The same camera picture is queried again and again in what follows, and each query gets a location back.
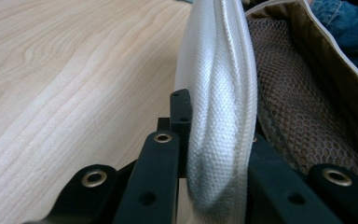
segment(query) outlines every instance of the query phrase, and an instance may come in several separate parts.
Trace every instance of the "light wood surface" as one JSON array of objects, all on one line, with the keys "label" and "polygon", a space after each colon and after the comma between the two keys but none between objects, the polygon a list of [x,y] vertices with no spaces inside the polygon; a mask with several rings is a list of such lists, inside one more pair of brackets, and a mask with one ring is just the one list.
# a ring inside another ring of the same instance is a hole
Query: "light wood surface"
[{"label": "light wood surface", "polygon": [[[120,169],[138,157],[168,116],[190,8],[0,0],[0,223],[44,217],[85,166]],[[186,199],[179,206],[186,223]]]}]

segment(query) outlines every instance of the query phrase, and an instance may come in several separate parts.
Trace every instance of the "mesh netting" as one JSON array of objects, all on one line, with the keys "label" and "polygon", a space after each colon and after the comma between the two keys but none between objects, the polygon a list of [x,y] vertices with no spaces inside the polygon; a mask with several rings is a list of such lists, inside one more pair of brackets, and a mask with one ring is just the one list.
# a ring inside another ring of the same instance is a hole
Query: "mesh netting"
[{"label": "mesh netting", "polygon": [[296,50],[287,21],[249,20],[258,75],[258,119],[270,143],[295,169],[330,163],[358,174],[351,127],[329,102]]}]

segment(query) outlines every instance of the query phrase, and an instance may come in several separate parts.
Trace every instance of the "beige fabric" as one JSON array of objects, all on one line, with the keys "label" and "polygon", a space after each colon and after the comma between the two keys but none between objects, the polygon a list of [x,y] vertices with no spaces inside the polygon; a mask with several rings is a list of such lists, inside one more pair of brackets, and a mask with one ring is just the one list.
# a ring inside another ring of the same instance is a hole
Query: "beige fabric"
[{"label": "beige fabric", "polygon": [[248,20],[259,79],[258,118],[268,140],[292,167],[307,174],[315,164],[358,174],[353,125],[329,100],[294,45],[288,21]]},{"label": "beige fabric", "polygon": [[270,1],[246,12],[247,19],[274,18],[290,21],[293,41],[331,101],[351,125],[358,145],[358,69],[315,19],[304,1]]}]

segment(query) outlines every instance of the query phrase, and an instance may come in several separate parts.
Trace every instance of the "round hole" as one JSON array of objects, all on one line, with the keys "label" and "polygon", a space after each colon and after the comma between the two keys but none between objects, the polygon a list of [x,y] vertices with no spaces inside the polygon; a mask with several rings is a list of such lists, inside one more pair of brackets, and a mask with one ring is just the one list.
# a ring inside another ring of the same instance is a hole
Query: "round hole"
[{"label": "round hole", "polygon": [[304,197],[301,196],[301,194],[294,193],[294,192],[290,192],[287,195],[287,200],[289,200],[289,202],[293,203],[293,204],[304,204],[305,203]]},{"label": "round hole", "polygon": [[326,168],[323,169],[324,178],[326,178],[328,181],[330,181],[333,184],[340,185],[342,187],[347,187],[352,184],[351,179],[345,175],[344,173],[335,170]]},{"label": "round hole", "polygon": [[100,186],[107,178],[107,174],[102,170],[93,170],[87,172],[83,179],[81,180],[81,183],[86,188],[95,188],[97,186]]},{"label": "round hole", "polygon": [[154,139],[158,143],[167,143],[172,140],[172,137],[167,133],[160,133],[157,134]]},{"label": "round hole", "polygon": [[87,177],[87,181],[89,182],[97,182],[99,180],[101,180],[103,176],[101,174],[93,174],[90,175],[89,177]]},{"label": "round hole", "polygon": [[153,192],[143,192],[139,198],[138,201],[143,206],[148,206],[156,201],[156,195]]},{"label": "round hole", "polygon": [[338,180],[338,181],[342,181],[342,180],[345,180],[345,177],[343,175],[339,175],[339,174],[336,174],[336,173],[330,173],[328,174],[331,178],[335,179],[335,180]]}]

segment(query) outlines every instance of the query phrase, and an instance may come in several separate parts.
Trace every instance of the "black bracket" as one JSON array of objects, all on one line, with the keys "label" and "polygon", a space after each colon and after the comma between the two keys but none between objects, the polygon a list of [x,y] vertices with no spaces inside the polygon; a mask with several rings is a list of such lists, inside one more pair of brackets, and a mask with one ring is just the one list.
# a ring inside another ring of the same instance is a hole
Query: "black bracket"
[{"label": "black bracket", "polygon": [[[28,223],[175,223],[178,178],[186,177],[192,108],[187,90],[171,95],[171,117],[118,172],[92,165],[62,190],[47,217]],[[299,175],[256,134],[249,161],[245,223],[358,223],[358,176],[329,164]]]}]

